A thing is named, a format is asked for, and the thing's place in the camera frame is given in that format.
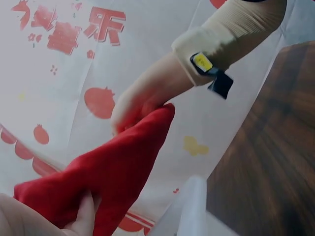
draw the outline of wooden surface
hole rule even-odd
[[[315,42],[279,52],[207,208],[240,236],[315,236]]]

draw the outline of red cloth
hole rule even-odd
[[[174,118],[172,104],[97,149],[74,159],[60,173],[18,184],[14,198],[59,228],[76,219],[83,194],[101,195],[94,236],[111,236],[138,198]]]

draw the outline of yellow label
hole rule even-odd
[[[196,56],[194,56],[193,62],[195,62],[195,65],[198,66],[203,72],[207,72],[213,66],[203,53],[198,53]]]

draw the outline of arm sleeve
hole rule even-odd
[[[201,27],[190,29],[172,44],[174,54],[195,86],[214,78],[197,73],[190,57],[202,52],[226,71],[281,24],[287,0],[227,0]]]

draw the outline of skin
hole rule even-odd
[[[0,194],[1,236],[92,236],[100,199],[87,193],[81,202],[75,222],[59,229],[39,213],[21,202]]]
[[[193,83],[176,56],[167,54],[151,65],[120,96],[111,117],[113,134],[117,135],[135,125],[147,114],[192,87]]]

